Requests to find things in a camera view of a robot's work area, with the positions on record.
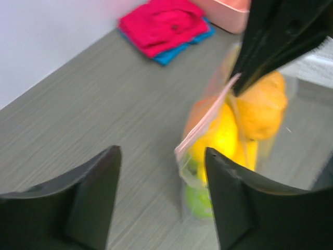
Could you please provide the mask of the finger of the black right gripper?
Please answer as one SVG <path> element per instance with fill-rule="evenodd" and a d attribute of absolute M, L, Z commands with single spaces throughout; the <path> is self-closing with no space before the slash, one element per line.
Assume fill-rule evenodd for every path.
<path fill-rule="evenodd" d="M 331 0 L 252 1 L 231 76 L 241 95 L 264 75 L 319 47 L 332 36 Z"/>

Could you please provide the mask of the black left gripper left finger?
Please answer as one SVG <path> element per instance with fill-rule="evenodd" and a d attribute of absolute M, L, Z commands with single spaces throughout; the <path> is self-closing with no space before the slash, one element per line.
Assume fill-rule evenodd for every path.
<path fill-rule="evenodd" d="M 109 146 L 82 165 L 1 194 L 1 249 L 105 249 L 122 153 Z"/>

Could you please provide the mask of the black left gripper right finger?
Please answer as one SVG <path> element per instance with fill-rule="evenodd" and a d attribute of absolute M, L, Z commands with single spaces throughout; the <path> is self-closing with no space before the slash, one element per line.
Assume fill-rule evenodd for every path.
<path fill-rule="evenodd" d="M 332 161 L 312 189 L 268 179 L 206 148 L 220 249 L 332 249 Z"/>

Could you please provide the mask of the dark green lime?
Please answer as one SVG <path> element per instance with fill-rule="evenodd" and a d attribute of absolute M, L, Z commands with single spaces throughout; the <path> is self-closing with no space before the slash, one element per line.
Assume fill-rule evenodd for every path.
<path fill-rule="evenodd" d="M 183 199 L 187 209 L 198 219 L 212 219 L 213 211 L 211 206 L 209 190 L 195 188 L 185 184 Z"/>

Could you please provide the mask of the orange mango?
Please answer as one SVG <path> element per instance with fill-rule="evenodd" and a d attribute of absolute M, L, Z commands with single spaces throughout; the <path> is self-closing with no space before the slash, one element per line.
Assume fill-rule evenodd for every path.
<path fill-rule="evenodd" d="M 269 73 L 237 97 L 236 103 L 245 136 L 267 140 L 279 130 L 288 106 L 286 80 L 278 71 Z"/>

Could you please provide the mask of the yellow banana bunch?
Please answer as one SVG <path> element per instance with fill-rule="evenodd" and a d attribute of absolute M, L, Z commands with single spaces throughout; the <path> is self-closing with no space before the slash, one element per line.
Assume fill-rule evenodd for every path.
<path fill-rule="evenodd" d="M 214 148 L 235 163 L 252 171 L 255 170 L 258 142 L 247 140 L 244 144 L 241 141 L 235 116 L 227 103 L 219 109 L 217 117 L 210 124 L 208 131 L 188 150 L 192 160 L 197 163 L 197 177 L 203 184 L 207 184 L 204 165 L 206 147 Z"/>

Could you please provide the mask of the clear pink zip top bag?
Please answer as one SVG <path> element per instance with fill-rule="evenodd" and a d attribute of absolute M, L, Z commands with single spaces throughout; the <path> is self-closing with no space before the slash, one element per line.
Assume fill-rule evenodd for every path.
<path fill-rule="evenodd" d="M 265 165 L 298 82 L 282 70 L 263 77 L 235 97 L 230 75 L 240 50 L 233 44 L 189 113 L 175 157 L 182 179 L 182 216 L 213 220 L 206 177 L 205 150 L 210 147 L 237 164 L 258 171 Z"/>

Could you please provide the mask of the pink divided plastic tray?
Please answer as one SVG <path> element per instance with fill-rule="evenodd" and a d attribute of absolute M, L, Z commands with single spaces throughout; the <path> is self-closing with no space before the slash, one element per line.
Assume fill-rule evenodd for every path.
<path fill-rule="evenodd" d="M 193 0 L 208 20 L 221 29 L 232 33 L 244 32 L 251 0 Z"/>

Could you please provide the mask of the white plastic mesh basket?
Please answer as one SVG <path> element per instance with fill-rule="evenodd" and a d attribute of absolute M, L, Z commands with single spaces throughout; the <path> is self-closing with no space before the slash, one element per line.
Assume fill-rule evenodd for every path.
<path fill-rule="evenodd" d="M 332 38 L 323 45 L 279 68 L 289 76 L 332 89 Z"/>

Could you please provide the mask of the blue folded cloth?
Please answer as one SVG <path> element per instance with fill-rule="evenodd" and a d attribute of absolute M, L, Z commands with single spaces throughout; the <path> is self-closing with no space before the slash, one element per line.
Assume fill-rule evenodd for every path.
<path fill-rule="evenodd" d="M 141 54 L 146 56 L 147 58 L 155 61 L 156 63 L 166 66 L 168 65 L 177 55 L 179 55 L 182 51 L 186 50 L 188 47 L 192 45 L 197 45 L 202 43 L 204 40 L 212 37 L 215 34 L 215 29 L 212 26 L 212 24 L 209 22 L 207 17 L 203 17 L 203 21 L 207 25 L 207 31 L 205 33 L 201 33 L 197 35 L 196 37 L 193 37 L 191 40 L 168 50 L 163 50 L 160 53 L 156 54 L 154 57 L 146 55 L 144 51 L 139 48 L 137 45 L 135 45 L 132 40 L 122 31 L 122 29 L 118 28 L 118 32 L 120 35 L 127 40 L 131 45 L 133 45 Z"/>

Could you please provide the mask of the red folded cloth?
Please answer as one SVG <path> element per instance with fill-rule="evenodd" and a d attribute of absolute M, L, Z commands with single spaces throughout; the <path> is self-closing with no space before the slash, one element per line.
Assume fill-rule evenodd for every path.
<path fill-rule="evenodd" d="M 147 57 L 178 47 L 209 29 L 190 1 L 148 1 L 120 18 L 118 27 Z"/>

